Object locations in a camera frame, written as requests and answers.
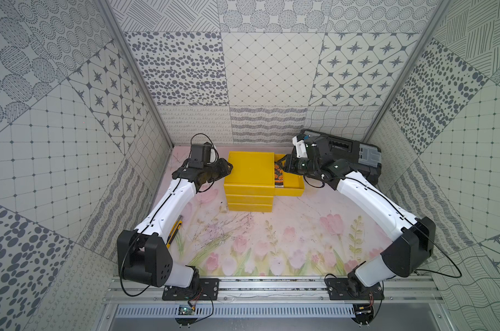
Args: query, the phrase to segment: open yellow drawer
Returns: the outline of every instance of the open yellow drawer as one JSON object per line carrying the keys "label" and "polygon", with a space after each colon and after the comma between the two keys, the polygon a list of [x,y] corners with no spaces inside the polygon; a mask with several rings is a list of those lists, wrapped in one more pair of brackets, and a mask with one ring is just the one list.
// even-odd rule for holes
{"label": "open yellow drawer", "polygon": [[[274,162],[283,156],[285,154],[274,154]],[[274,187],[274,195],[301,196],[304,190],[305,184],[302,176],[283,173],[283,188]]]}

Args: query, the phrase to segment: pink tulip print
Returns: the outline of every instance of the pink tulip print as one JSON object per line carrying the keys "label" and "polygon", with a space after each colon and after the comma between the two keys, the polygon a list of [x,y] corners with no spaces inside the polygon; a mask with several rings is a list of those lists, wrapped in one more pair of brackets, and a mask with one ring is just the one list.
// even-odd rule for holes
{"label": "pink tulip print", "polygon": [[286,242],[293,242],[296,239],[296,229],[293,227],[286,227],[283,231],[283,239]]}
{"label": "pink tulip print", "polygon": [[244,236],[237,236],[233,241],[232,248],[237,254],[241,255],[246,251],[247,245],[248,240]]}
{"label": "pink tulip print", "polygon": [[358,265],[359,262],[357,262],[357,260],[349,260],[346,263],[344,263],[344,269],[346,270],[347,273],[350,273]]}
{"label": "pink tulip print", "polygon": [[212,202],[217,197],[218,194],[219,194],[218,189],[209,189],[206,192],[198,193],[196,195],[196,199],[200,203],[208,203]]}
{"label": "pink tulip print", "polygon": [[219,267],[219,254],[211,253],[206,260],[206,269],[208,271],[214,271]]}
{"label": "pink tulip print", "polygon": [[[220,149],[227,158],[228,147]],[[188,154],[189,147],[175,147],[170,167],[180,167]],[[164,181],[171,179],[166,173]],[[262,213],[230,210],[223,184],[215,182],[186,204],[169,248],[175,262],[197,266],[200,275],[346,275],[391,244],[373,219],[329,188],[275,196],[273,212]]]}
{"label": "pink tulip print", "polygon": [[344,233],[344,222],[338,214],[320,217],[320,224],[332,235],[342,235]]}

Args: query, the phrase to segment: gray latch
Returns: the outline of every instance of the gray latch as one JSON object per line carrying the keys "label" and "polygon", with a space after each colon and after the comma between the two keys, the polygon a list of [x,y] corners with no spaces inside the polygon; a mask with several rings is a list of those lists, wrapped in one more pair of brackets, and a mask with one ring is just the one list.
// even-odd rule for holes
{"label": "gray latch", "polygon": [[381,163],[381,153],[376,147],[360,144],[359,163],[377,167]]}

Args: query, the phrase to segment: yellow drawer stack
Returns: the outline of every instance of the yellow drawer stack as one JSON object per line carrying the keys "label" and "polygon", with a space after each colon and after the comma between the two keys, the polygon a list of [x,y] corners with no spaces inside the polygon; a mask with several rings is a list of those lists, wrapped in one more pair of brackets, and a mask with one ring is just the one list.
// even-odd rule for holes
{"label": "yellow drawer stack", "polygon": [[228,209],[271,212],[274,195],[300,196],[305,186],[301,176],[283,174],[284,188],[274,184],[274,161],[283,155],[231,151],[228,162],[233,170],[224,180]]}

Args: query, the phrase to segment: vented metal panel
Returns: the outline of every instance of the vented metal panel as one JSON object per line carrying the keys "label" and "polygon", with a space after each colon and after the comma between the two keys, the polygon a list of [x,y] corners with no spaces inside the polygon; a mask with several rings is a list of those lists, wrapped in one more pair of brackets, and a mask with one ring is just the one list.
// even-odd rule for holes
{"label": "vented metal panel", "polygon": [[[180,304],[119,305],[116,318],[197,318],[211,313],[211,303],[198,303],[195,315],[179,315]],[[353,305],[349,303],[237,303],[216,304],[212,317],[354,317]]]}

